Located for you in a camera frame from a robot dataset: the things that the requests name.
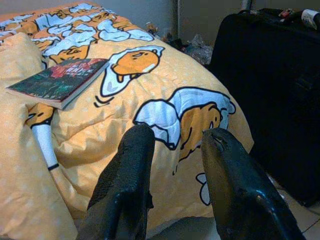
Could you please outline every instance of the luggage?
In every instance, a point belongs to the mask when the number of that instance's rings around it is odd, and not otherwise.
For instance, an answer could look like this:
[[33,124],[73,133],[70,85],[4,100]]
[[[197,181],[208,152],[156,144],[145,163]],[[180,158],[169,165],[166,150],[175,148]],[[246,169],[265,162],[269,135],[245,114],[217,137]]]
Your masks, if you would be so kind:
[[237,99],[264,169],[302,205],[320,199],[320,33],[281,10],[227,16],[209,70]]

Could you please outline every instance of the book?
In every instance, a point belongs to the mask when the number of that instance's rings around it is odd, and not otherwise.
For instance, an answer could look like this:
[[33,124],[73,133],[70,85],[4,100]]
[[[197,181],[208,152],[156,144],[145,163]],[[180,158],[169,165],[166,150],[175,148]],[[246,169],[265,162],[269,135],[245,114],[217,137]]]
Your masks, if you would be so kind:
[[6,91],[63,110],[107,66],[104,58],[69,59],[8,86]]

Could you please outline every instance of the bed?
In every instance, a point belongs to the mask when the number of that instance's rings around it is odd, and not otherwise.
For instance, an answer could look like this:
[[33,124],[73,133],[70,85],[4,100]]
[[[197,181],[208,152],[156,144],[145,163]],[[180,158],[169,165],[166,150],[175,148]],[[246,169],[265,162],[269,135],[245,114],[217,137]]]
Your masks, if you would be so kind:
[[[106,58],[106,70],[64,110],[5,92],[66,59]],[[71,240],[124,133],[155,135],[148,231],[212,217],[203,131],[228,129],[249,152],[246,118],[209,71],[93,2],[0,16],[0,236]]]

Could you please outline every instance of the floor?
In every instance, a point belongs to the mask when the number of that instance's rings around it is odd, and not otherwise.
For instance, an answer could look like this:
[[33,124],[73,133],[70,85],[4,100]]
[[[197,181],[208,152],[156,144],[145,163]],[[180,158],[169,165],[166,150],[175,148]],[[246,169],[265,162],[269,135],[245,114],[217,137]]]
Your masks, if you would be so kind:
[[[306,240],[320,240],[320,202],[310,208],[304,208],[280,186],[278,186],[278,192],[288,203]],[[181,219],[149,240],[194,239],[221,240],[216,230],[214,218],[188,217]]]

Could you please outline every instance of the white wall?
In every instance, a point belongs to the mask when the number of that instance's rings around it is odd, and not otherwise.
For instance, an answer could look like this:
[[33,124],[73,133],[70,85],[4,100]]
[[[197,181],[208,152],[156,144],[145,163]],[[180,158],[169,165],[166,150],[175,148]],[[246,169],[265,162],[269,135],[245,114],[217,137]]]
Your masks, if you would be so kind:
[[[76,0],[0,0],[0,14],[32,11],[72,3]],[[92,0],[117,14],[128,18],[132,23],[144,28],[153,22],[162,31],[172,28],[177,32],[176,0]]]
[[[238,13],[241,0],[180,0],[180,37],[185,42],[196,33],[214,44],[222,20]],[[256,8],[318,9],[320,0],[256,0]]]

